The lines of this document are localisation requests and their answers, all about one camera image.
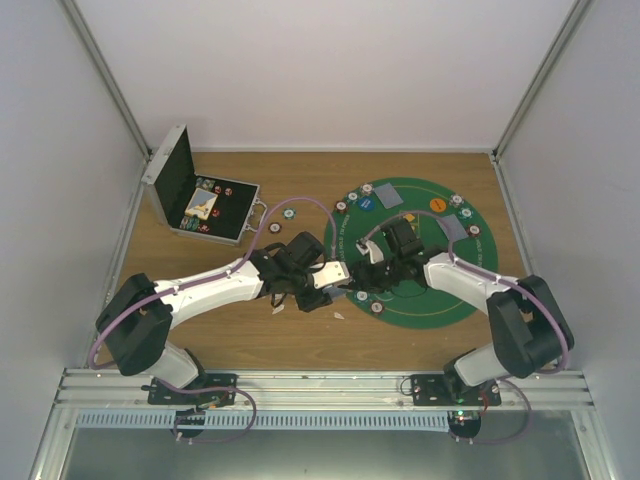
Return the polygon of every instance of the wooden table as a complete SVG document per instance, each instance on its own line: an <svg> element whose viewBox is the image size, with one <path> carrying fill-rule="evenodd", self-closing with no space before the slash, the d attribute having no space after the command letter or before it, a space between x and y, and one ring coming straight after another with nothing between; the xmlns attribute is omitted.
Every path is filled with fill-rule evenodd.
<svg viewBox="0 0 640 480"><path fill-rule="evenodd" d="M383 177L421 177L440 183L467 198L489 223L500 272L524 273L486 155L200 153L194 161L198 173L260 184L260 196L269 205L306 195L331 208L345 192ZM322 239L327 223L322 210L304 203L295 209L296 218L285 224L278 240L289 241L302 230ZM248 233L240 248L180 237L159 224L145 199L121 281L139 272L152 280L172 279L225 265L244 253L252 237ZM265 233L259 245L272 241L274 237ZM206 368L300 370L440 370L452 358L490 341L487 318L478 312L446 328L411 330L376 320L346 298L311 313L298 311L293 299L285 305L276 315L268 298L227 305L180 325L170 340L191 349ZM344 320L335 318L336 312Z"/></svg>

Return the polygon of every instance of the oval green poker mat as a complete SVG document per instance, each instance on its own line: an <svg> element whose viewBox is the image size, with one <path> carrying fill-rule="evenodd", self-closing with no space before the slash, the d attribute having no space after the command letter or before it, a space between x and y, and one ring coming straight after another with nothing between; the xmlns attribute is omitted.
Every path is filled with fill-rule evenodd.
<svg viewBox="0 0 640 480"><path fill-rule="evenodd" d="M394 187L402 200L400 205L389 209L383 206L376 191L377 187L388 183ZM442 217L455 215L467 231L471 227L471 230L476 233L477 229L473 226L479 227L478 236L468 236L456 241L454 251L470 263L493 271L498 269L498 251L487 222L466 200L458 207L451 205L450 199L455 192L420 178L383 178L371 182L371 185L374 191L369 195L362 192L361 186L347 192L342 199L348 205L347 212L333 213L338 226L337 256L339 260L346 262L347 266L364 258L356 248L356 241L373 227L397 213L428 210ZM405 218L409 220L425 247L438 245L446 249L447 237L435 219L411 214ZM376 233L372 240L382 249L385 258L388 258L389 248L382 233ZM325 230L324 244L327 251L330 251L330 223ZM467 318L475 311L471 305L448 293L433 289L425 290L412 281L400 283L393 288L392 292L369 294L366 300L362 301L358 300L356 293L347 293L347 298L362 311L385 322L408 328L438 328L451 325ZM382 313L374 314L371 311L370 306L374 301L383 303Z"/></svg>

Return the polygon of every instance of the orange button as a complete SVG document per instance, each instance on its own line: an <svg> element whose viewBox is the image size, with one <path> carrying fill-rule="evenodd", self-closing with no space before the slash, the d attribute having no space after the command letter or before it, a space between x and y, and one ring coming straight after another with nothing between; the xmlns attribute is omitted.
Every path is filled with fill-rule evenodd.
<svg viewBox="0 0 640 480"><path fill-rule="evenodd" d="M429 202L429 206L434 212L442 213L447 209L447 202L445 202L441 198L434 198Z"/></svg>

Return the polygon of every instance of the blue button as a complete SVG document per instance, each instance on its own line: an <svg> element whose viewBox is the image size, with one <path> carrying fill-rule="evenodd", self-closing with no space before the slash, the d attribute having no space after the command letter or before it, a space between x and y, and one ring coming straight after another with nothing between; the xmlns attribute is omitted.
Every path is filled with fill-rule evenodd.
<svg viewBox="0 0 640 480"><path fill-rule="evenodd" d="M360 200L358 200L358 206L360 207L360 210L370 212L375 208L376 204L369 197L362 197Z"/></svg>

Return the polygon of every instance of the white wall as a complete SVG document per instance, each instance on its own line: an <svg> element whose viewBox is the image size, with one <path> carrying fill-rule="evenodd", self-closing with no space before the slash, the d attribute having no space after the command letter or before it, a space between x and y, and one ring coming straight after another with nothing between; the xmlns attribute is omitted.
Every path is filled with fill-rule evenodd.
<svg viewBox="0 0 640 480"><path fill-rule="evenodd" d="M141 154L56 2L5 2L0 43L0 465L19 479L81 361Z"/></svg>
<svg viewBox="0 0 640 480"><path fill-rule="evenodd" d="M488 150L572 0L79 0L148 143Z"/></svg>
<svg viewBox="0 0 640 480"><path fill-rule="evenodd" d="M640 6L596 1L504 158L623 478L638 478Z"/></svg>

